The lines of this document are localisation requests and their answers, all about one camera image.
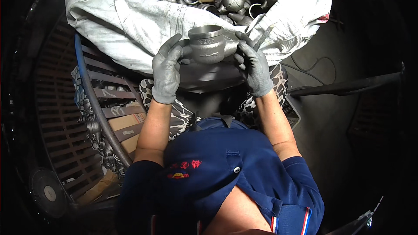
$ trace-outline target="gray work glove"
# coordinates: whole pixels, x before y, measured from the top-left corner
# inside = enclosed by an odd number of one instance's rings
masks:
[[[261,50],[254,51],[255,43],[246,34],[236,31],[235,35],[241,40],[234,54],[238,70],[247,81],[250,93],[254,97],[264,96],[273,88],[265,55]]]
[[[180,45],[176,45],[180,39],[181,34],[174,35],[161,46],[154,56],[152,93],[157,102],[170,104],[175,100],[175,92],[180,84],[180,63],[177,61],[183,51]]]

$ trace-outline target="red embroidered logo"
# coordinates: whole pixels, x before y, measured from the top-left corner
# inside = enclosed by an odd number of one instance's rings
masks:
[[[184,162],[181,163],[181,167],[180,168],[186,169],[189,165],[190,164],[188,162],[184,161]]]
[[[199,161],[199,160],[193,160],[192,162],[191,162],[191,165],[193,166],[193,169],[195,169],[195,168],[197,168],[197,167],[199,167],[199,165],[201,164],[202,162],[201,161]]]

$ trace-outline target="person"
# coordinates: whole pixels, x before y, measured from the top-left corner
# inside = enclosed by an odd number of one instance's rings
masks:
[[[241,108],[252,108],[246,114],[259,118],[261,131],[235,120],[243,110],[235,119],[194,118],[176,99],[181,35],[171,37],[153,59],[154,80],[141,83],[148,113],[118,200],[119,234],[318,231],[324,203],[280,107],[285,89],[274,83],[287,76],[272,73],[247,35],[236,36],[234,59],[250,95]]]

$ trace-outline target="metal grate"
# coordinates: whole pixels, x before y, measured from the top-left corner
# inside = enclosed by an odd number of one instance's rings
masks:
[[[71,199],[102,178],[100,156],[85,141],[70,72],[77,65],[74,30],[61,18],[44,44],[35,71],[39,126],[52,166]]]

